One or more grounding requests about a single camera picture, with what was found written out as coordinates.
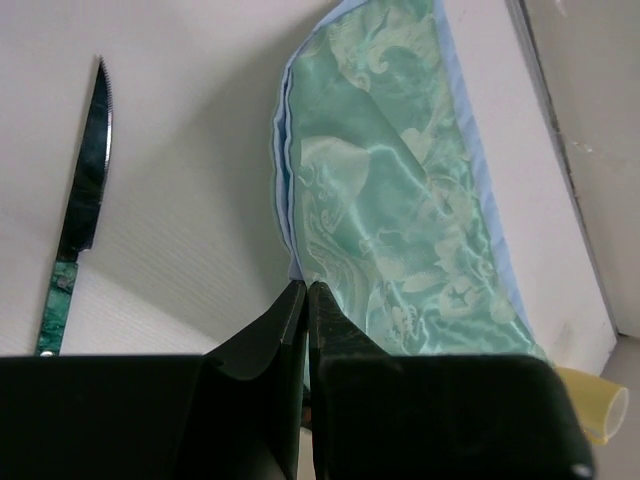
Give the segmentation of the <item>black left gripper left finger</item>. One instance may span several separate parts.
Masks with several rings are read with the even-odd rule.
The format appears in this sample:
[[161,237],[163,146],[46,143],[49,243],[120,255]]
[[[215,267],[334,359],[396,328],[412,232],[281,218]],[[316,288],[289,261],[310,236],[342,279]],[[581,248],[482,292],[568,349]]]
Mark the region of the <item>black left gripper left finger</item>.
[[306,287],[292,281],[207,360],[215,365],[215,479],[295,479],[306,348]]

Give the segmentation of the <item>yellow ceramic mug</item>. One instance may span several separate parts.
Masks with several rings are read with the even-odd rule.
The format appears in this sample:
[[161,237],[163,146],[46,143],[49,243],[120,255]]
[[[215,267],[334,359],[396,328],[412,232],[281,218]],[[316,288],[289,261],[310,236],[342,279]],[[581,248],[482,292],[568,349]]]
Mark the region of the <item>yellow ceramic mug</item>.
[[556,367],[580,425],[595,445],[606,445],[619,431],[629,405],[629,390],[580,370]]

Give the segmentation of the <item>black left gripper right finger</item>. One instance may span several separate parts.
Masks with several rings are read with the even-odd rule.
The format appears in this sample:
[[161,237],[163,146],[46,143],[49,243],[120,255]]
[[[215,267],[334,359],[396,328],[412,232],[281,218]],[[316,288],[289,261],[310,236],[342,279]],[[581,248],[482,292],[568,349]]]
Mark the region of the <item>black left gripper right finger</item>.
[[309,373],[313,461],[318,479],[409,479],[415,466],[403,455],[402,412],[394,392],[399,362],[337,305],[330,288],[309,293]]

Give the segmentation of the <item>green patterned cloth placemat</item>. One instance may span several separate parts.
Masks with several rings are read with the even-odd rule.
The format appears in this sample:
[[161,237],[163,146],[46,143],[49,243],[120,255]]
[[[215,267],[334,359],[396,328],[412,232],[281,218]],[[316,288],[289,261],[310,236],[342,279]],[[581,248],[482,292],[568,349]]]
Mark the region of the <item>green patterned cloth placemat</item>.
[[290,275],[394,355],[543,357],[440,1],[342,1],[272,120]]

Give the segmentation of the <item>green handled steak knife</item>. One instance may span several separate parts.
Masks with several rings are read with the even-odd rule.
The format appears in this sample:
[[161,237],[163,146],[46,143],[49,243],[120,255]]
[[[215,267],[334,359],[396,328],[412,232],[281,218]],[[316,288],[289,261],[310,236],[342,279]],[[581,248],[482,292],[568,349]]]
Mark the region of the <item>green handled steak knife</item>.
[[78,151],[34,355],[60,354],[80,254],[92,248],[111,160],[113,97],[105,59],[98,58],[93,92]]

